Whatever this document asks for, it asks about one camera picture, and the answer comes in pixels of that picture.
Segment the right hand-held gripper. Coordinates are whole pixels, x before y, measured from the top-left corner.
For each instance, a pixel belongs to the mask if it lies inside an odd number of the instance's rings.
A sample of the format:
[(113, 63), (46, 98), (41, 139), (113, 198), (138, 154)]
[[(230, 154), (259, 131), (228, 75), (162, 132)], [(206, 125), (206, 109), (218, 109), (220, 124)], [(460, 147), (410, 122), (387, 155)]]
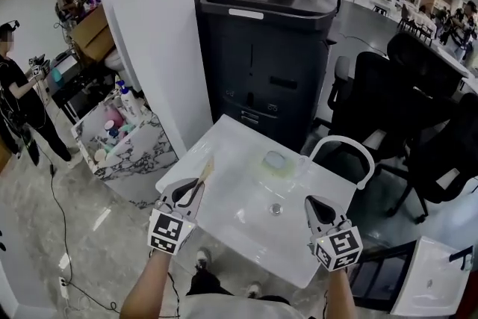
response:
[[(345, 211), (334, 201), (322, 196), (305, 198), (305, 215), (311, 232), (316, 229), (316, 218), (322, 226), (339, 226), (346, 218)], [(357, 226), (335, 233), (311, 237), (311, 254), (328, 271), (336, 271), (355, 264), (363, 250)]]

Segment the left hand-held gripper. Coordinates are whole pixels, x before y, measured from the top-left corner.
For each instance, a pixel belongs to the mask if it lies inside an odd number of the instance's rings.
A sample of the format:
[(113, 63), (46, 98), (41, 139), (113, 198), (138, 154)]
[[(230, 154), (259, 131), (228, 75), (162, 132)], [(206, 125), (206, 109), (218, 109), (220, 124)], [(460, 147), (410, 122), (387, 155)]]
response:
[[(205, 183), (198, 180), (181, 179), (166, 186), (149, 218), (147, 243), (152, 249), (176, 255), (195, 230), (205, 190)], [(178, 203), (189, 191), (187, 202)]]

